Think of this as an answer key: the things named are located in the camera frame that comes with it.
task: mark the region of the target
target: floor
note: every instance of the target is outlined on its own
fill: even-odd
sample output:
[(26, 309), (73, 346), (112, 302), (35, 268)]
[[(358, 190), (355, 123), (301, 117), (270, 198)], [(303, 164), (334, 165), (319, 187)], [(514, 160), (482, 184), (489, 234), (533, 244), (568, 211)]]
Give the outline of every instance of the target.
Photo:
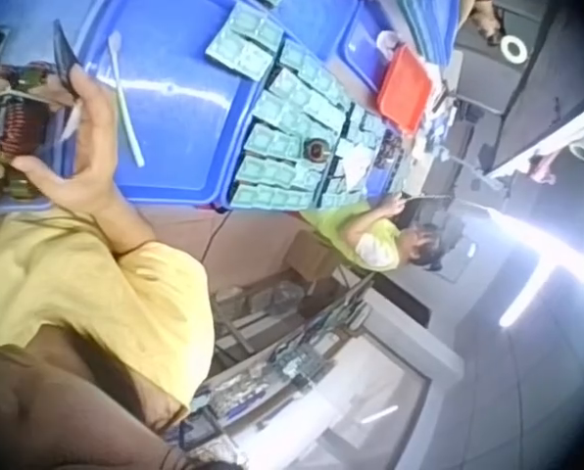
[(223, 223), (203, 261), (211, 292), (248, 286), (283, 270), (283, 259), (296, 233), (307, 227), (282, 212), (234, 211), (221, 215), (173, 206), (140, 210), (160, 241), (196, 259), (203, 258), (212, 234)]

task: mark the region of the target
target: white tape roll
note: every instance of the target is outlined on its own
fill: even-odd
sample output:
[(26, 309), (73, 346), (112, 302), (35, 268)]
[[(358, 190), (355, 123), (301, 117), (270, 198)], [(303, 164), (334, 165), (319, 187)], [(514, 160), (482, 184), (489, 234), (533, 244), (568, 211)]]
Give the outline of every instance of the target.
[(508, 62), (516, 65), (525, 62), (529, 56), (525, 43), (519, 37), (511, 35), (504, 36), (501, 39), (501, 53)]

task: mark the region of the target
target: yellow shirt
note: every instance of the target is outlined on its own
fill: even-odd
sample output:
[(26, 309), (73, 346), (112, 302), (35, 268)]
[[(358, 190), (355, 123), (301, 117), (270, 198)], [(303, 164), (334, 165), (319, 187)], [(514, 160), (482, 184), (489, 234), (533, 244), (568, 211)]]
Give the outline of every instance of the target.
[(0, 229), (0, 346), (67, 322), (189, 407), (214, 323), (203, 265), (157, 242), (115, 259), (91, 219), (10, 215)]
[[(342, 239), (339, 230), (351, 217), (370, 211), (368, 203), (357, 203), (326, 211), (303, 211), (301, 216), (333, 247), (352, 263), (371, 271), (388, 271), (399, 266), (396, 239), (399, 229), (389, 220), (377, 220), (369, 228), (360, 244), (353, 249)], [(388, 259), (387, 262), (370, 261)]]

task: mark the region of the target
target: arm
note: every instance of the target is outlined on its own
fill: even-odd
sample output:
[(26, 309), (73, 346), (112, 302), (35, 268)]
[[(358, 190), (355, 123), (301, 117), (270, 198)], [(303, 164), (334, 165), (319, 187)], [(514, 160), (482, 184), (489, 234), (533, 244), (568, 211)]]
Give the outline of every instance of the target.
[(339, 230), (340, 237), (354, 250), (362, 236), (376, 221), (398, 215), (405, 208), (405, 203), (401, 196), (388, 198), (376, 208), (352, 217), (344, 223)]
[(340, 227), (340, 237), (347, 242), (347, 245), (352, 249), (355, 249), (360, 243), (362, 236), (367, 233), (377, 220), (388, 218), (391, 215), (393, 215), (393, 213), (389, 211), (388, 208), (384, 207), (384, 205), (361, 213), (360, 215), (356, 215)]
[(12, 165), (56, 205), (92, 215), (112, 252), (122, 255), (155, 240), (155, 235), (114, 184), (118, 120), (111, 93), (80, 67), (73, 68), (71, 80), (84, 105), (76, 142), (76, 174), (62, 178), (33, 156), (17, 157)]
[(111, 251), (117, 255), (155, 241), (153, 228), (118, 190), (105, 208), (92, 215), (107, 237)]

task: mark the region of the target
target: white paper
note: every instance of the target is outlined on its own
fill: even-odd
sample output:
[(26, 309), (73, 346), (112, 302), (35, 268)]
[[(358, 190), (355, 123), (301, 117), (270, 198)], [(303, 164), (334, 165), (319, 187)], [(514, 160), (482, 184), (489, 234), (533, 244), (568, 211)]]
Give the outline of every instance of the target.
[(362, 181), (372, 164), (373, 157), (373, 150), (360, 144), (346, 152), (342, 158), (342, 168), (347, 191), (351, 191)]

